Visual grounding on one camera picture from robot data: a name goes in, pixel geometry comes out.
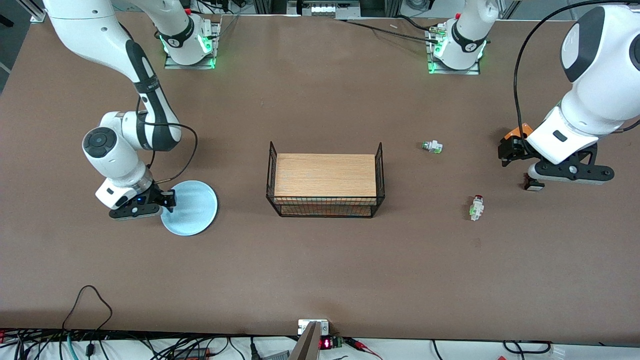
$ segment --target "brown table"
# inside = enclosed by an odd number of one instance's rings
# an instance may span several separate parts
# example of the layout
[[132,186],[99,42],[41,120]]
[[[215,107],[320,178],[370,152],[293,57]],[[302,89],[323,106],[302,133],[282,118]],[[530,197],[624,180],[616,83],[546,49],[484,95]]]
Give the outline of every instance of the brown table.
[[[109,219],[81,140],[105,112],[132,110],[134,88],[33,25],[0,97],[0,327],[59,327],[94,284],[111,329],[293,334],[299,318],[328,318],[344,336],[640,339],[640,131],[601,141],[599,163],[617,173],[599,187],[525,192],[531,162],[497,159],[532,22],[496,23],[480,76],[437,76],[420,42],[295,17],[242,17],[216,70],[164,70],[150,21],[119,17],[202,139],[180,180],[210,184],[220,212],[189,238],[159,218]],[[419,35],[400,20],[368,23]],[[569,26],[545,25],[522,62],[533,125],[570,88],[558,57]],[[432,139],[443,153],[419,149]],[[264,198],[269,141],[363,154],[382,141],[387,199],[373,219],[280,218]],[[192,145],[184,132],[154,174],[180,169]],[[486,211],[471,222],[475,194]],[[87,293],[70,326],[105,315]]]

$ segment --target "robotic arm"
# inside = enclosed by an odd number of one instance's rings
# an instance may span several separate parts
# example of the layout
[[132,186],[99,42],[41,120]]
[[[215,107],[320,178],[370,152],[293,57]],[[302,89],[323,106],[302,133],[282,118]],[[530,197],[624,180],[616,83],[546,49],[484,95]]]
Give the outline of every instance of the robotic arm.
[[[132,0],[154,21],[171,57],[189,65],[211,48],[206,41],[209,20],[187,15],[178,0]],[[175,205],[171,193],[162,192],[137,150],[170,151],[180,141],[178,119],[168,104],[156,73],[143,49],[123,29],[109,0],[44,0],[51,22],[63,44],[79,56],[127,76],[147,111],[113,111],[83,140],[84,154],[106,180],[96,196],[116,210],[137,198],[139,205],[155,204],[147,213],[157,215],[161,206]]]
[[445,36],[433,56],[452,69],[469,69],[480,57],[496,19],[496,0],[466,0],[460,17],[438,26],[445,29]]
[[[499,147],[502,166],[540,158],[529,168],[528,190],[540,190],[540,179],[602,184],[613,178],[613,169],[595,165],[596,142],[640,115],[640,13],[625,5],[593,8],[565,36],[560,58],[572,89],[535,131],[525,129],[528,137],[512,132]],[[523,142],[537,153],[525,155]]]

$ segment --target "green led light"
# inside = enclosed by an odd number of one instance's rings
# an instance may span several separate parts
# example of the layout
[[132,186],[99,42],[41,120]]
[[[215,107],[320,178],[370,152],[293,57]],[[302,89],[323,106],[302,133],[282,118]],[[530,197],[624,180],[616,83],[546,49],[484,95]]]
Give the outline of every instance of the green led light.
[[204,38],[204,37],[201,37],[200,35],[198,35],[198,42],[200,43],[200,46],[202,47],[202,51],[204,51],[205,53],[210,53],[211,52],[211,40],[209,40],[208,38]]
[[480,53],[478,53],[478,60],[480,60],[480,58],[482,57],[485,46],[486,46],[486,41],[484,41],[483,44],[480,45]]
[[164,39],[162,38],[162,35],[160,36],[160,42],[162,43],[162,47],[164,48],[164,51],[168,54],[169,50],[166,49],[166,44],[164,43]]

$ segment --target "wire basket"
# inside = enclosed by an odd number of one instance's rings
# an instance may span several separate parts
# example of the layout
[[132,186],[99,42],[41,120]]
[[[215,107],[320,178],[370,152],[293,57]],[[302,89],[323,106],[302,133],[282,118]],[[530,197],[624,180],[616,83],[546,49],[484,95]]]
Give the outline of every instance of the wire basket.
[[278,153],[269,143],[266,197],[281,217],[371,218],[385,200],[382,143],[374,157],[376,196],[276,196]]

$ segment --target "metal frame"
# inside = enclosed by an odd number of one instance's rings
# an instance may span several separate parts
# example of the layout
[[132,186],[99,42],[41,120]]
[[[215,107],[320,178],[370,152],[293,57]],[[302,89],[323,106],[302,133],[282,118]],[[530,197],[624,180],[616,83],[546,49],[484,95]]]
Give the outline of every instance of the metal frame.
[[510,19],[513,16],[513,13],[522,5],[522,0],[512,0],[509,6],[504,6],[504,2],[506,0],[498,1],[498,8],[500,9],[500,19]]
[[28,13],[31,14],[31,22],[43,22],[47,10],[36,4],[34,0],[16,0]]
[[266,198],[281,217],[372,218],[385,200],[382,143],[374,157],[376,196],[275,196],[277,157],[270,142]]

